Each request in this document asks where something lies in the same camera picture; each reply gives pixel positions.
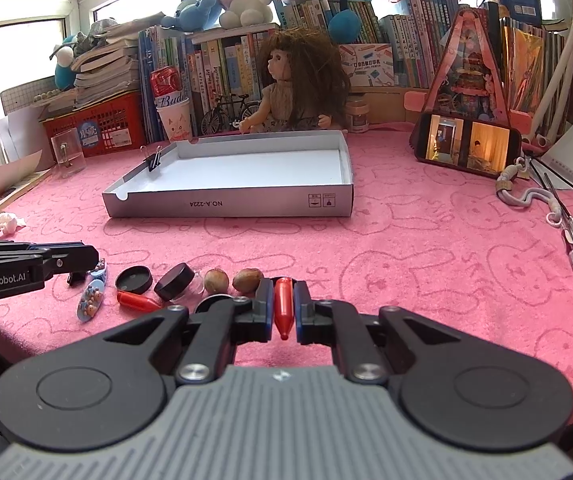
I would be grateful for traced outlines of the red crayon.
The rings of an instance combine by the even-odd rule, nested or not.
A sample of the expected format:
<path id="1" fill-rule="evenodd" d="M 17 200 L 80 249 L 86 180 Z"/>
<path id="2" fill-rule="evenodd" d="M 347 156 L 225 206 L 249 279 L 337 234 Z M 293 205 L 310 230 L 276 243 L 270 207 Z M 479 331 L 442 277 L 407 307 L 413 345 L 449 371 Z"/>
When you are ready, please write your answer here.
<path id="1" fill-rule="evenodd" d="M 278 278 L 273 287 L 273 322 L 282 340 L 288 340 L 294 326 L 292 278 Z"/>
<path id="2" fill-rule="evenodd" d="M 134 292 L 126 292 L 126 290 L 118 289 L 116 292 L 117 302 L 120 307 L 131 309 L 139 312 L 155 312 L 160 310 L 163 306 L 157 301 Z"/>

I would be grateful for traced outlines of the black round lid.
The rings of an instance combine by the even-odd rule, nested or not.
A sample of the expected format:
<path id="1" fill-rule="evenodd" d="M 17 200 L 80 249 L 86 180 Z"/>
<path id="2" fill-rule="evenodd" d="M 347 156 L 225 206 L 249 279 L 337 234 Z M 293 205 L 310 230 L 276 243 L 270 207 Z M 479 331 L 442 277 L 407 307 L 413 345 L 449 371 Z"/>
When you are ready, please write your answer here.
<path id="1" fill-rule="evenodd" d="M 119 292 L 143 295 L 153 283 L 153 275 L 147 266 L 129 266 L 120 272 L 115 281 Z"/>

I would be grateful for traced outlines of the black round jar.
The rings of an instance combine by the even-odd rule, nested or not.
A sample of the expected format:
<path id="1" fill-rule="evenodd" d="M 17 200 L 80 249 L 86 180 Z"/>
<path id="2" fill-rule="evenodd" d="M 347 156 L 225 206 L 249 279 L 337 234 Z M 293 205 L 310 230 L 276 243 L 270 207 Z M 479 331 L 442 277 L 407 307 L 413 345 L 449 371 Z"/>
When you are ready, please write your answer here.
<path id="1" fill-rule="evenodd" d="M 201 296 L 204 292 L 201 275 L 181 262 L 167 271 L 155 284 L 155 294 L 161 300 L 174 302 L 187 296 Z"/>

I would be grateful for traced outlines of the brown walnut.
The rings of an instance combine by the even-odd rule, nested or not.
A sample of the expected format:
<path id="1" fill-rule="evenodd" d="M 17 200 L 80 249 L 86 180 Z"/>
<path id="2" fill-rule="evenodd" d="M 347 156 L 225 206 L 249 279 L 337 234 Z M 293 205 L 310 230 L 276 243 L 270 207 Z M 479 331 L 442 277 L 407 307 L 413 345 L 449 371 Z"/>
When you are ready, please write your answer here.
<path id="1" fill-rule="evenodd" d="M 246 296 L 256 292 L 264 274 L 257 268 L 245 268 L 234 275 L 232 286 L 240 294 Z"/>
<path id="2" fill-rule="evenodd" d="M 203 286 L 208 295 L 226 294 L 229 284 L 228 274 L 219 268 L 208 270 L 203 278 Z"/>

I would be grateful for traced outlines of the crumpled white tissue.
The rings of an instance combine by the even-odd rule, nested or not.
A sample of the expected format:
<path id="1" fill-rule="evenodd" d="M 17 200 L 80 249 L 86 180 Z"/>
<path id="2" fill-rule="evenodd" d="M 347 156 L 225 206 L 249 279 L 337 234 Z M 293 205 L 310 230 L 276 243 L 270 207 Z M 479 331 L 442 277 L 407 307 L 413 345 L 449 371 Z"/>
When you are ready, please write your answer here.
<path id="1" fill-rule="evenodd" d="M 17 217 L 16 214 L 2 212 L 0 214 L 0 240 L 14 235 L 17 231 L 24 229 L 25 226 L 25 221 Z"/>

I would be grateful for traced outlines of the clear acrylic block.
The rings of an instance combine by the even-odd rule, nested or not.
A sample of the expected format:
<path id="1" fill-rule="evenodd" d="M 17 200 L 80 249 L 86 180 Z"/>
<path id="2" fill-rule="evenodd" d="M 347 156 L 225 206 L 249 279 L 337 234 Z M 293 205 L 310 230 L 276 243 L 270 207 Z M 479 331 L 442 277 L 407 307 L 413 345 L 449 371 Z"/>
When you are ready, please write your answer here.
<path id="1" fill-rule="evenodd" d="M 76 128 L 69 128 L 52 136 L 51 144 L 62 178 L 71 177 L 86 168 L 85 155 Z"/>

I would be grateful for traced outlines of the black binder clip on tray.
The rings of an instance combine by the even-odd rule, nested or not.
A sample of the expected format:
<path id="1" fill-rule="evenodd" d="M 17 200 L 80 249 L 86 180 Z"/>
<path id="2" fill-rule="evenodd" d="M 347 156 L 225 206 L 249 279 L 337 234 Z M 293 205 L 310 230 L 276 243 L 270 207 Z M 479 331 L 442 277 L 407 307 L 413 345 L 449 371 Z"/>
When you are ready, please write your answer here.
<path id="1" fill-rule="evenodd" d="M 149 146 L 143 145 L 140 148 L 143 162 L 149 172 L 155 170 L 160 166 L 160 159 L 162 158 L 163 147 L 161 145 Z"/>

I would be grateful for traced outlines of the pink bunny table cloth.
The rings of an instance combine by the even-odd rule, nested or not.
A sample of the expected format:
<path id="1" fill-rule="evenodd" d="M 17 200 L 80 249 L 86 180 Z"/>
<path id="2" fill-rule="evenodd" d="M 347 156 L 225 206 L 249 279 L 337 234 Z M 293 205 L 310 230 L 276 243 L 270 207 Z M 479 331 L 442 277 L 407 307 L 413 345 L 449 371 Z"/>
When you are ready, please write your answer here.
<path id="1" fill-rule="evenodd" d="M 573 271 L 547 207 L 515 210 L 492 180 L 417 162 L 399 127 L 348 140 L 355 178 L 350 217 L 112 219 L 105 188 L 136 152 L 96 157 L 13 203 L 33 243 L 81 240 L 116 276 L 178 263 L 234 274 L 245 268 L 305 281 L 312 296 L 374 313 L 399 306 L 531 354 L 573 385 Z"/>

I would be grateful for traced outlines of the blue white plush on books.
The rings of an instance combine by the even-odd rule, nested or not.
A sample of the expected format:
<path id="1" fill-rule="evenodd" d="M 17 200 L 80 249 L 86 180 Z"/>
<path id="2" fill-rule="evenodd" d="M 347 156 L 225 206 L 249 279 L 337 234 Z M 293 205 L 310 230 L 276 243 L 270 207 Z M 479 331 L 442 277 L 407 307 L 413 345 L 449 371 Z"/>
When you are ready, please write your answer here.
<path id="1" fill-rule="evenodd" d="M 72 35 L 64 39 L 62 44 L 55 47 L 49 58 L 56 58 L 54 83 L 58 90 L 69 89 L 75 81 L 72 65 L 75 59 L 77 36 Z"/>

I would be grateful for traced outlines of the stack of books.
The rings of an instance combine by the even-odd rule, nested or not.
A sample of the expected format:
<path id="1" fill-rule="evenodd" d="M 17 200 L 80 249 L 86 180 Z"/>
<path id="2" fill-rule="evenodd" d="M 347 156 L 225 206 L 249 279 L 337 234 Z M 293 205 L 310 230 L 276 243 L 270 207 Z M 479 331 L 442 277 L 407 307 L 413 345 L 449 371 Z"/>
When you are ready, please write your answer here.
<path id="1" fill-rule="evenodd" d="M 164 16 L 160 12 L 125 23 L 103 18 L 92 24 L 72 64 L 75 110 L 122 92 L 137 90 L 140 32 L 159 25 Z"/>

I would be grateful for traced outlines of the white paper cup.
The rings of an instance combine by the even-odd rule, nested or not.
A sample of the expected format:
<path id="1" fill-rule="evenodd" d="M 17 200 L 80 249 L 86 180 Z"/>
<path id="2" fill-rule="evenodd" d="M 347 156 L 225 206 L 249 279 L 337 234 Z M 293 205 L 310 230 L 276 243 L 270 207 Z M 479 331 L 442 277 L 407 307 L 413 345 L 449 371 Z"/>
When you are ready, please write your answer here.
<path id="1" fill-rule="evenodd" d="M 190 100 L 180 92 L 172 92 L 155 99 L 163 129 L 169 141 L 189 140 L 192 136 Z"/>

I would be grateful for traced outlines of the red beer can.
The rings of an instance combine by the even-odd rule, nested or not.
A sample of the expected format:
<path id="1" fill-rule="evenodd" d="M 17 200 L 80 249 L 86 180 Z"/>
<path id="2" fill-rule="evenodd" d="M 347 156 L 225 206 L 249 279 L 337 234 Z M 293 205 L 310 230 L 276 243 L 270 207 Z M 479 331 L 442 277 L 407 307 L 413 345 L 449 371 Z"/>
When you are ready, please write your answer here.
<path id="1" fill-rule="evenodd" d="M 153 70 L 150 75 L 150 85 L 155 98 L 180 92 L 181 81 L 178 68 L 176 66 L 165 66 L 158 70 Z"/>

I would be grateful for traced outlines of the white cardboard box tray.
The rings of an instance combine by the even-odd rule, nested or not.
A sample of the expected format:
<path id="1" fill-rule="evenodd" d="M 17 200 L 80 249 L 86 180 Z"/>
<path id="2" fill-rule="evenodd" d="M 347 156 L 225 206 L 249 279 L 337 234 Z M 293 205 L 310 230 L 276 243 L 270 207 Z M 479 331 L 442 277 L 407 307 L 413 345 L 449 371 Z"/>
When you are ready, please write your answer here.
<path id="1" fill-rule="evenodd" d="M 102 197 L 113 218 L 348 218 L 355 190 L 344 134 L 315 130 L 174 142 Z"/>

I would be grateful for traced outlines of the pink triangular dollhouse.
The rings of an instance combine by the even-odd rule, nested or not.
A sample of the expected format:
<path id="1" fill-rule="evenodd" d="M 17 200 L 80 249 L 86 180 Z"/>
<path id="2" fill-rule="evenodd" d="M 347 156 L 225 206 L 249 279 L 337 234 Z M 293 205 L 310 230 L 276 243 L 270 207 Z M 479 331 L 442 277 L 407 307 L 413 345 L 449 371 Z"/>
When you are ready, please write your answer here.
<path id="1" fill-rule="evenodd" d="M 526 134 L 531 118 L 511 110 L 485 27 L 484 13 L 457 11 L 443 57 L 427 90 L 409 90 L 403 99 L 409 112 L 490 122 Z"/>

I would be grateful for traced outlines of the small blue bear plush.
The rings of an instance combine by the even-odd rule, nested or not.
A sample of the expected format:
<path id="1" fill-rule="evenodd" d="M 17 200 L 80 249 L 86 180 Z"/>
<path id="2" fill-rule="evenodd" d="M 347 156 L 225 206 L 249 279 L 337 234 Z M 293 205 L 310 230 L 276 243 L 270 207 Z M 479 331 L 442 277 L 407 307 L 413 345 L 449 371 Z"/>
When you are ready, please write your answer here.
<path id="1" fill-rule="evenodd" d="M 213 28 L 224 7 L 220 0 L 181 0 L 174 16 L 164 16 L 160 25 L 180 32 L 202 32 Z"/>

